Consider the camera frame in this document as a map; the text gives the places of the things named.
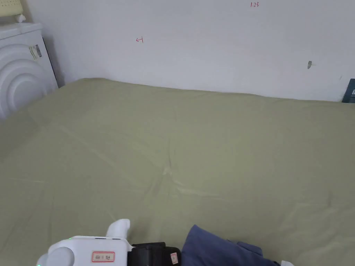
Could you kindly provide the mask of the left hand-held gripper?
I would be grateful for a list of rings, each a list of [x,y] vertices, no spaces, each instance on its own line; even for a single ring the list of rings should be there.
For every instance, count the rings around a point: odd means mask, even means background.
[[[161,244],[132,246],[127,235],[129,219],[108,227],[106,236],[74,236],[48,249],[37,266],[166,266]]]

